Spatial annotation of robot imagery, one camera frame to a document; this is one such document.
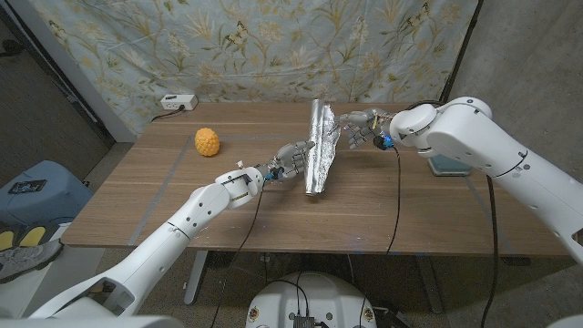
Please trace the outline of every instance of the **fabric backdrop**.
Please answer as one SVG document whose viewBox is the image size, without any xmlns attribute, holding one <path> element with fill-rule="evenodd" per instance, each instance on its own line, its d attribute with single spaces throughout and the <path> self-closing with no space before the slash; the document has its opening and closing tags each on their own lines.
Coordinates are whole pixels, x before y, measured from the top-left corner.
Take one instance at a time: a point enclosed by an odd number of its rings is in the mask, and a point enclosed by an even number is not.
<svg viewBox="0 0 583 328">
<path fill-rule="evenodd" d="M 201 102 L 437 98 L 477 0 L 29 0 L 138 136 Z"/>
</svg>

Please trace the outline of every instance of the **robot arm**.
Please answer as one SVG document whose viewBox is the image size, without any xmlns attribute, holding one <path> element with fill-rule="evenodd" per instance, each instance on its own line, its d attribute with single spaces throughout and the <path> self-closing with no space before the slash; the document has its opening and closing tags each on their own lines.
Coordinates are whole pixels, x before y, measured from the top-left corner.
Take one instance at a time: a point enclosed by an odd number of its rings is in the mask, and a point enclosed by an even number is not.
<svg viewBox="0 0 583 328">
<path fill-rule="evenodd" d="M 262 191 L 265 183 L 287 180 L 303 172 L 312 142 L 281 148 L 266 165 L 225 173 L 194 190 L 184 205 L 113 268 L 61 292 L 36 310 L 31 319 L 125 316 L 135 314 L 156 283 L 190 241 L 225 209 L 235 209 Z M 95 289 L 113 288 L 104 300 L 90 298 Z"/>
<path fill-rule="evenodd" d="M 583 247 L 574 240 L 583 229 L 583 185 L 510 137 L 492 121 L 486 103 L 460 97 L 439 108 L 421 105 L 366 118 L 360 113 L 340 121 L 355 125 L 358 119 L 372 127 L 382 118 L 380 136 L 385 140 L 416 147 L 422 157 L 441 154 L 483 171 L 529 207 L 583 265 Z M 358 135 L 350 137 L 356 138 L 351 144 L 363 143 Z"/>
</svg>

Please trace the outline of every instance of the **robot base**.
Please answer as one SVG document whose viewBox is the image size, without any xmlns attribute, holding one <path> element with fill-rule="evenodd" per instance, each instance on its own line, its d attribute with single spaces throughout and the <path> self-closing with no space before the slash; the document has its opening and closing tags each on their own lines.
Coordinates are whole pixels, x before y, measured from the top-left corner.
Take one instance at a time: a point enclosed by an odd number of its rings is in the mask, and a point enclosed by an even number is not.
<svg viewBox="0 0 583 328">
<path fill-rule="evenodd" d="M 292 273 L 281 280 L 295 284 L 298 274 Z M 245 327 L 296 328 L 307 327 L 306 323 L 313 327 L 315 323 L 321 327 L 354 328 L 359 327 L 360 322 L 361 328 L 376 328 L 370 302 L 366 300 L 363 307 L 364 295 L 348 282 L 327 273 L 303 272 L 298 285 L 308 298 L 309 315 L 306 315 L 302 291 L 297 291 L 287 282 L 274 281 L 255 296 Z M 298 317 L 298 295 L 302 317 Z"/>
</svg>

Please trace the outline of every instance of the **aluminum foil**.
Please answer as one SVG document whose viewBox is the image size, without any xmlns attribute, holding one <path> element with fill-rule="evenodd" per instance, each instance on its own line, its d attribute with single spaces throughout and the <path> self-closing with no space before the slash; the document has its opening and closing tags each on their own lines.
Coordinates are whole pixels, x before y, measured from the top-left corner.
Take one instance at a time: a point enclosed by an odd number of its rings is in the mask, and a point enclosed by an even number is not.
<svg viewBox="0 0 583 328">
<path fill-rule="evenodd" d="M 315 146 L 308 151 L 306 160 L 304 171 L 306 195 L 315 196 L 324 191 L 328 170 L 336 156 L 336 143 L 339 137 L 340 129 L 336 128 L 332 107 L 323 100 L 314 99 L 310 141 L 313 141 Z"/>
</svg>

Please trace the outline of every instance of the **electrical outlet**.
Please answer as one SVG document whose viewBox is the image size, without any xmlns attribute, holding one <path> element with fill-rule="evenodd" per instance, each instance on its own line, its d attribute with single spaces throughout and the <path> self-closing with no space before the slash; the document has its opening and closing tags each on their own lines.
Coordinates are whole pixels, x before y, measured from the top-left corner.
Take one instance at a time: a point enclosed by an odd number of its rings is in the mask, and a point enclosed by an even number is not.
<svg viewBox="0 0 583 328">
<path fill-rule="evenodd" d="M 176 110 L 184 105 L 185 110 L 192 110 L 199 101 L 194 95 L 166 95 L 160 100 L 162 107 L 167 110 Z"/>
</svg>

